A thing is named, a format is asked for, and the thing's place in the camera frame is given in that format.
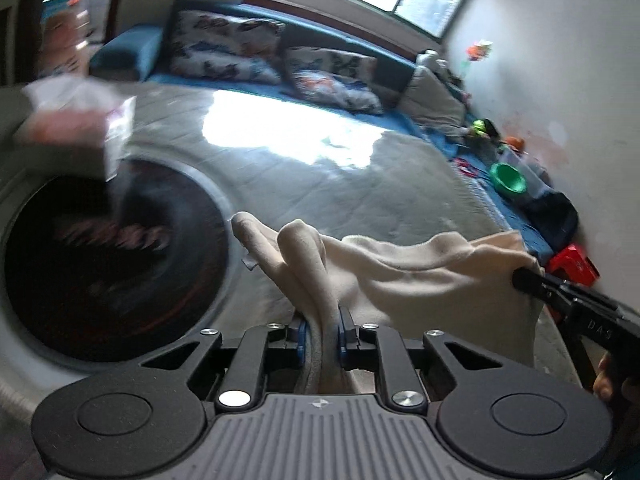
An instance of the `plastic container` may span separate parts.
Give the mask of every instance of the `plastic container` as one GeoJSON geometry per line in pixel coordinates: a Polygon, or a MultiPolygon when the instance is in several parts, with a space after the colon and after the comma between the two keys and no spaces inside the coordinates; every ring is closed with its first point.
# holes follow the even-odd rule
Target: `plastic container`
{"type": "Polygon", "coordinates": [[[520,160],[526,164],[533,173],[535,173],[536,177],[538,177],[545,184],[549,184],[549,175],[546,172],[546,168],[540,164],[540,161],[537,160],[530,153],[524,152],[520,156],[520,160]]]}
{"type": "Polygon", "coordinates": [[[527,181],[510,164],[496,162],[489,170],[489,178],[496,191],[507,198],[517,199],[527,192],[527,181]]]}
{"type": "Polygon", "coordinates": [[[527,191],[520,197],[514,198],[518,203],[527,203],[552,192],[553,189],[545,184],[539,176],[532,171],[529,165],[526,163],[525,158],[517,156],[511,148],[506,147],[500,155],[498,162],[503,164],[509,164],[516,168],[527,181],[527,191]]]}

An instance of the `washing machine drum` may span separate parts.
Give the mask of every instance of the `washing machine drum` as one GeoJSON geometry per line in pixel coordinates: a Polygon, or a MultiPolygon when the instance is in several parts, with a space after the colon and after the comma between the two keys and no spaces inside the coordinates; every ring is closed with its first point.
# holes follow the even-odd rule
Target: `washing machine drum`
{"type": "Polygon", "coordinates": [[[113,186],[51,180],[6,244],[18,323],[36,345],[84,361],[126,360],[176,340],[209,308],[228,265],[222,213],[196,182],[142,160],[116,182],[115,214],[113,186]]]}

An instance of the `sunlight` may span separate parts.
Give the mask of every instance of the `sunlight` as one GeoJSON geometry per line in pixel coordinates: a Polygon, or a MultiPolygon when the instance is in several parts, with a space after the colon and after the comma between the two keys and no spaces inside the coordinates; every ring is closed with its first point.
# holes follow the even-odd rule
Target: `sunlight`
{"type": "Polygon", "coordinates": [[[202,135],[226,148],[267,148],[305,164],[332,160],[341,168],[365,168],[384,128],[304,104],[218,90],[202,135]]]}

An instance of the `gray ridged grip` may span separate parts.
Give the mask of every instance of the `gray ridged grip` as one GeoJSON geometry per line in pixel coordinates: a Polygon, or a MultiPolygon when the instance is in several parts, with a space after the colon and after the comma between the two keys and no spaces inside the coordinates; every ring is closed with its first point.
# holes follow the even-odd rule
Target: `gray ridged grip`
{"type": "Polygon", "coordinates": [[[252,412],[220,416],[195,452],[151,478],[495,479],[449,455],[423,418],[384,410],[374,396],[283,394],[267,396],[252,412]]]}

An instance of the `tissue box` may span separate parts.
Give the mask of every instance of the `tissue box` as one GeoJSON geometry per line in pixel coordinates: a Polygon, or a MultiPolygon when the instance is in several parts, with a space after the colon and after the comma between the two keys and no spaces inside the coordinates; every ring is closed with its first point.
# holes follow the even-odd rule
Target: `tissue box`
{"type": "Polygon", "coordinates": [[[136,99],[101,82],[68,78],[25,88],[36,110],[15,134],[17,154],[35,173],[111,180],[127,154],[136,99]]]}

